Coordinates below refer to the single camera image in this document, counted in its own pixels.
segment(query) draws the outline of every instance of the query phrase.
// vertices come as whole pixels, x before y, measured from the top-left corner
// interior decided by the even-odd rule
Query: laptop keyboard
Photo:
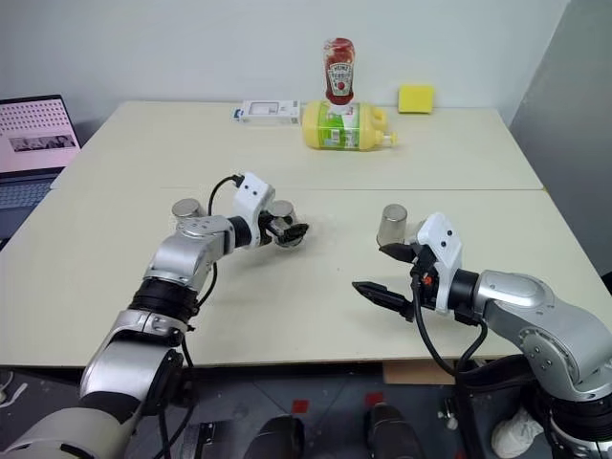
[[[0,186],[0,210],[37,205],[49,191],[49,183]]]

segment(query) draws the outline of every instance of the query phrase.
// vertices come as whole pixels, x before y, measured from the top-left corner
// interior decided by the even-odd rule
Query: yellow sponge
[[[433,109],[433,86],[403,84],[398,97],[400,113],[431,113]]]

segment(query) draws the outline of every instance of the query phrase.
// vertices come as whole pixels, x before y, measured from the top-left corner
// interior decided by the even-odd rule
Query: white tabletop
[[[219,196],[230,211],[232,188]],[[144,269],[173,231],[170,208],[188,189],[53,190],[0,252],[0,364],[84,365]],[[612,328],[612,297],[544,191],[305,191],[277,189],[311,224],[295,250],[238,250],[219,263],[209,305],[189,334],[197,364],[425,358],[413,324],[359,296],[354,280],[406,290],[409,267],[377,250],[382,208],[409,219],[446,213],[464,268],[523,272]],[[426,312],[440,352],[459,355],[477,330]],[[516,352],[490,334],[476,353]]]
[[[231,119],[238,103],[126,102],[85,145],[54,187],[196,187],[253,170],[301,189],[541,189],[492,109],[387,108],[400,144],[373,152],[317,151],[298,126]]]

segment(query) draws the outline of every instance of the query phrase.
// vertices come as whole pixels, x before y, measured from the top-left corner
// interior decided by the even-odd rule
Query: red ketchup bottle
[[[355,48],[351,40],[334,38],[325,47],[325,97],[334,105],[346,105],[353,99],[353,62]]]

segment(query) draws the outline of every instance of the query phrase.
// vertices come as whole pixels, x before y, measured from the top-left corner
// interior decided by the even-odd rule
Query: yellow bottle
[[[395,133],[386,135],[386,112],[369,103],[332,105],[327,100],[310,102],[302,116],[302,136],[312,148],[371,150],[392,146]]]

